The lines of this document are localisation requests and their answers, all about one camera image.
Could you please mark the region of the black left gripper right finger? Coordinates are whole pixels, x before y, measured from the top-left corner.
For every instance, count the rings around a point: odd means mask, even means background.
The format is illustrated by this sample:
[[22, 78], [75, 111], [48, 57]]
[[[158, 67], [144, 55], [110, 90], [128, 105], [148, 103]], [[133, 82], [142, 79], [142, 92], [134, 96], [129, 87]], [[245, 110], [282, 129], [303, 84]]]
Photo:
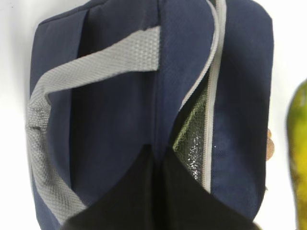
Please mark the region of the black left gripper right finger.
[[256, 230], [258, 226], [208, 193], [171, 148], [159, 166], [158, 229]]

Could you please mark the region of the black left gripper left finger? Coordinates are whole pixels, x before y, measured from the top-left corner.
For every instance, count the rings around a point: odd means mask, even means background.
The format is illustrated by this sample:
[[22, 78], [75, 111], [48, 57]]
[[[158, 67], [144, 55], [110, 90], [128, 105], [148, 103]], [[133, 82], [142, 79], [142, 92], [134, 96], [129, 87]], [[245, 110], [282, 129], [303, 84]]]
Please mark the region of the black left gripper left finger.
[[154, 157], [144, 145], [125, 175], [98, 201], [69, 218], [63, 230], [153, 230]]

